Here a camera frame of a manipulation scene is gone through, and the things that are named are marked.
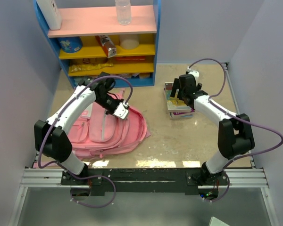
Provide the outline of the illustrated children's book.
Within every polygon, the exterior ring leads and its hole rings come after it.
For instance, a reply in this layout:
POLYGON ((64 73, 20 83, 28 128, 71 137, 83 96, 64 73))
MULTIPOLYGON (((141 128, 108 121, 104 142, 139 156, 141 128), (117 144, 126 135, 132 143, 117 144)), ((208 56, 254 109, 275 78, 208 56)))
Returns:
POLYGON ((165 82, 164 94, 166 98, 167 111, 169 113, 190 113, 192 109, 188 107, 182 100, 180 100, 177 95, 179 89, 175 90, 175 96, 171 97, 173 83, 165 82))

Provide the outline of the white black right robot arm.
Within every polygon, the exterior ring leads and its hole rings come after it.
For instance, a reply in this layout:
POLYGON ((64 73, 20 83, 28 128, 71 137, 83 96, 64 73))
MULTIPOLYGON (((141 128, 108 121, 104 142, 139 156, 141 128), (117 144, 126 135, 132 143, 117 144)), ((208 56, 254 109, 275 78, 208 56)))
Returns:
POLYGON ((217 152, 204 162, 200 172, 193 176, 198 185, 211 185, 235 157, 240 157, 255 146, 248 115, 237 115, 213 101, 196 82, 192 73, 175 78, 170 96, 182 100, 218 126, 217 152))

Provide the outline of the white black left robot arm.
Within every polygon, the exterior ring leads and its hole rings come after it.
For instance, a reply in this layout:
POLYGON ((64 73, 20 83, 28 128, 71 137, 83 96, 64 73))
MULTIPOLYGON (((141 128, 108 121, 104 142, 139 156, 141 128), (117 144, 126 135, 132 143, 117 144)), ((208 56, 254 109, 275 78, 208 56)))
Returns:
POLYGON ((107 114, 122 120, 127 117, 127 102, 109 94, 117 78, 101 73, 93 81, 82 81, 55 114, 45 121, 38 120, 34 125, 35 149, 39 155, 52 158, 72 175, 72 180, 78 185, 87 182, 88 167, 72 152, 73 147, 67 135, 83 111, 93 103, 103 107, 107 114))

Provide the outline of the pink student backpack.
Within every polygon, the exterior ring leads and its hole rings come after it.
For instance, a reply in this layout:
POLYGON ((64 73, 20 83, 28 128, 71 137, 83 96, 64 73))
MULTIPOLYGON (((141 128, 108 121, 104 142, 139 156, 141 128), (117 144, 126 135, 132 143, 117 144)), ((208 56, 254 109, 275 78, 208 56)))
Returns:
POLYGON ((72 152, 80 159, 102 158, 133 151, 150 136, 143 114, 129 108, 125 120, 106 111, 97 103, 89 105, 71 127, 68 138, 72 152))

